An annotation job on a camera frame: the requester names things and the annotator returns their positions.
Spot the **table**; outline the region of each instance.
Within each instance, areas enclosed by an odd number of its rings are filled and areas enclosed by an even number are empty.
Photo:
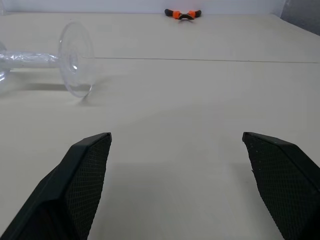
[[[32,13],[9,17],[21,21],[16,29],[21,31],[30,22],[43,28],[55,19],[57,24],[51,23],[51,30],[43,32],[50,35],[62,29],[70,16],[87,27],[94,21],[99,25],[100,20],[114,20],[115,28],[121,30],[120,42],[113,33],[105,37],[103,46],[99,44],[103,39],[97,36],[107,35],[96,31],[98,27],[89,28],[101,58],[97,59],[97,86],[84,99],[64,89],[55,69],[19,69],[9,76],[7,91],[0,95],[0,232],[72,144],[111,132],[104,187],[89,239],[281,240],[260,198],[242,133],[257,132],[293,142],[319,165],[320,70],[314,62],[320,54],[314,46],[320,37],[274,16],[204,16],[194,24],[148,14]],[[145,25],[159,19],[158,32],[176,28],[177,35],[189,36],[190,26],[203,33],[199,36],[211,39],[214,33],[205,32],[202,25],[210,19],[212,24],[214,20],[234,21],[220,26],[228,33],[238,28],[241,19],[246,19],[244,26],[252,28],[263,25],[260,19],[267,19],[273,23],[267,28],[277,39],[265,39],[258,30],[257,36],[248,35],[246,42],[230,39],[236,54],[221,51],[224,56],[218,60],[209,53],[227,45],[218,44],[218,40],[210,44],[202,37],[195,40],[195,51],[174,38],[166,49],[149,51],[145,36],[156,38],[149,35],[155,29],[145,29],[142,35],[139,25],[140,34],[135,36],[139,44],[128,51],[113,51],[109,55],[113,59],[107,59],[112,44],[120,49],[121,41],[131,42],[122,34],[129,26],[136,26],[137,19],[144,19]],[[45,50],[44,36],[35,44],[29,42],[37,39],[31,33],[25,39],[12,37],[10,42],[9,35],[18,33],[13,21],[1,18],[0,30],[10,28],[3,41],[8,49],[33,50],[38,46]],[[286,40],[294,35],[298,39],[292,39],[286,48]],[[261,45],[259,39],[265,48],[257,52],[249,43]],[[53,51],[55,41],[47,40]],[[162,46],[163,41],[168,40],[163,37],[157,43]],[[273,47],[281,46],[286,49],[274,51]],[[201,54],[204,60],[198,59]],[[134,59],[118,59],[124,56]]]

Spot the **white wall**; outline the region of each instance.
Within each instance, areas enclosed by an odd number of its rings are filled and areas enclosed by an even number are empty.
[[[281,15],[285,0],[3,0],[7,11],[163,13],[202,9],[205,14]]]

